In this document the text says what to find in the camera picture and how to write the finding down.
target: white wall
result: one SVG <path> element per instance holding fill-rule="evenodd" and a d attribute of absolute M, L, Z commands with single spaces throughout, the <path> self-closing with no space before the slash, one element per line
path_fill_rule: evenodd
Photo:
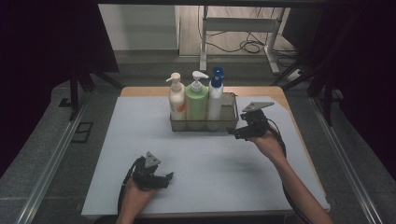
<path fill-rule="evenodd" d="M 177 6 L 99 5 L 114 50 L 178 49 Z"/>

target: table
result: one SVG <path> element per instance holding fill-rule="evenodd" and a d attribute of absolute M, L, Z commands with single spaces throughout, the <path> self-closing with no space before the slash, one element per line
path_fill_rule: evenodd
<path fill-rule="evenodd" d="M 168 87 L 122 90 L 83 216 L 117 213 L 120 183 L 134 160 L 145 155 L 147 150 L 163 160 L 157 174 L 175 172 L 175 175 L 168 189 L 160 190 L 141 217 L 293 213 L 283 195 L 275 167 L 253 144 L 235 140 L 227 133 L 173 133 L 167 114 L 168 91 Z M 264 113 L 276 122 L 285 144 L 291 146 L 288 151 L 291 166 L 319 203 L 330 209 L 283 91 L 279 87 L 225 87 L 224 91 L 234 92 L 237 103 L 257 99 L 275 101 L 276 104 L 267 107 Z M 142 108 L 148 111 L 142 114 Z M 238 126 L 245 125 L 239 120 Z"/>

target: metal rail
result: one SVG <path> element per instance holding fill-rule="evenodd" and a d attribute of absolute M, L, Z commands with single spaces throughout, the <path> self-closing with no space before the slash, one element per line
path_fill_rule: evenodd
<path fill-rule="evenodd" d="M 367 220 L 372 224 L 382 224 L 381 217 L 376 212 L 375 204 L 371 199 L 370 195 L 367 192 L 367 189 L 364 187 L 363 183 L 359 179 L 355 169 L 352 166 L 349 158 L 347 157 L 346 152 L 344 151 L 343 146 L 341 145 L 337 134 L 334 129 L 328 125 L 326 120 L 322 116 L 322 109 L 317 99 L 309 98 L 311 104 L 314 106 L 316 110 L 316 114 L 318 116 L 318 120 L 320 121 L 320 125 L 322 126 L 324 132 L 326 133 L 327 138 L 329 139 L 332 149 L 337 156 L 337 159 L 340 162 L 341 167 L 346 175 L 346 179 L 349 182 L 349 185 L 352 187 L 355 195 L 361 205 L 361 209 L 366 215 Z"/>
<path fill-rule="evenodd" d="M 64 157 L 64 153 L 66 152 L 67 147 L 69 146 L 69 143 L 73 137 L 73 134 L 76 131 L 78 123 L 87 108 L 89 100 L 90 95 L 88 93 L 85 93 L 81 96 L 80 110 L 76 114 L 75 119 L 70 121 L 67 125 L 67 128 L 64 131 L 61 140 L 59 141 L 55 150 L 52 152 L 46 167 L 44 168 L 37 182 L 35 183 L 32 192 L 30 193 L 25 205 L 23 206 L 16 223 L 32 223 L 33 218 L 35 217 L 35 213 L 37 212 L 38 207 L 43 201 L 47 189 L 50 186 L 50 182 L 52 181 L 52 178 L 58 170 L 59 164 Z"/>

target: green bottle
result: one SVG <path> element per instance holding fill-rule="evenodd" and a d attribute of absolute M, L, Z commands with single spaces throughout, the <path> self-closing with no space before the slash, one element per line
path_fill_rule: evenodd
<path fill-rule="evenodd" d="M 194 71 L 192 73 L 194 81 L 186 88 L 186 120 L 200 120 L 188 122 L 193 130 L 199 130 L 205 127 L 208 89 L 199 79 L 209 78 L 202 72 Z"/>

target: soap bottle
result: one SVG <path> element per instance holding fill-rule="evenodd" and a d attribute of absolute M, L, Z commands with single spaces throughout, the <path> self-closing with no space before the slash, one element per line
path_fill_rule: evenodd
<path fill-rule="evenodd" d="M 169 89 L 169 105 L 171 107 L 171 120 L 186 119 L 184 85 L 180 82 L 180 74 L 173 73 L 166 81 L 172 81 Z"/>
<path fill-rule="evenodd" d="M 221 104 L 223 94 L 223 83 L 224 72 L 221 67 L 213 68 L 213 77 L 209 82 L 209 100 L 207 103 L 207 119 L 208 120 L 220 120 L 221 115 Z M 211 131 L 215 131 L 219 127 L 219 123 L 216 121 L 209 121 L 207 128 Z"/>
<path fill-rule="evenodd" d="M 192 73 L 194 81 L 187 86 L 186 94 L 186 120 L 201 120 L 188 122 L 193 130 L 199 130 L 205 127 L 206 111 L 207 111 L 207 93 L 208 89 L 199 79 L 209 78 L 206 74 L 194 71 Z"/>
<path fill-rule="evenodd" d="M 183 83 L 180 82 L 180 74 L 173 73 L 166 81 L 172 81 L 169 88 L 169 105 L 171 109 L 171 126 L 172 131 L 180 132 L 186 129 L 186 101 Z"/>

